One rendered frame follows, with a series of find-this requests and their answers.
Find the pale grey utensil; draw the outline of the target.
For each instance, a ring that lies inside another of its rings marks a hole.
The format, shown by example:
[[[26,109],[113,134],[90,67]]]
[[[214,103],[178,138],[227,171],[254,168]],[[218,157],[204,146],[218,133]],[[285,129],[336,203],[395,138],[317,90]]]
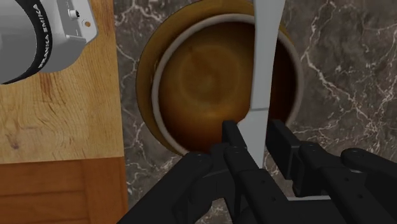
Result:
[[[255,20],[254,69],[250,108],[238,128],[247,150],[263,167],[275,48],[285,0],[253,0]]]

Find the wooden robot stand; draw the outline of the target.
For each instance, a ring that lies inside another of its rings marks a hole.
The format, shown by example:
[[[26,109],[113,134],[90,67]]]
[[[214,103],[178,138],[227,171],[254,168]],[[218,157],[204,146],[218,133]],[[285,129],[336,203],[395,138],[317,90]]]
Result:
[[[116,224],[127,212],[113,0],[57,73],[0,87],[0,224]]]

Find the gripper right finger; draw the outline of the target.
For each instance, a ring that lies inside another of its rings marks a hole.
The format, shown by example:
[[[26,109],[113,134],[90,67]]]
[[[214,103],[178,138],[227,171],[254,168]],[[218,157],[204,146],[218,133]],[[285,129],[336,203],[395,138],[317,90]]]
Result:
[[[397,163],[361,148],[332,155],[299,140],[280,120],[266,147],[296,197],[328,195],[347,224],[397,224]]]

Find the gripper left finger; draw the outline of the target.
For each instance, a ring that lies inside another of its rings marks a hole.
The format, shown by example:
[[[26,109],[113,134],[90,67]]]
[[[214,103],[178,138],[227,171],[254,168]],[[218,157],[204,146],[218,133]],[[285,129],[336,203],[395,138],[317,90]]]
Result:
[[[298,214],[247,151],[237,124],[222,124],[208,154],[189,152],[117,224],[195,224],[224,199],[233,224],[298,224]]]

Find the brown bowl with pale rim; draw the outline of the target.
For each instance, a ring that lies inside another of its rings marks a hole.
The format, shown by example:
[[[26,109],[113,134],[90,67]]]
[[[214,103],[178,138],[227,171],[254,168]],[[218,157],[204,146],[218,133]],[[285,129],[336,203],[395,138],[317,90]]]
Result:
[[[199,0],[167,18],[146,44],[136,76],[139,110],[149,130],[179,155],[207,152],[224,120],[243,120],[254,69],[253,0]],[[286,125],[303,97],[296,48],[279,25],[269,119]]]

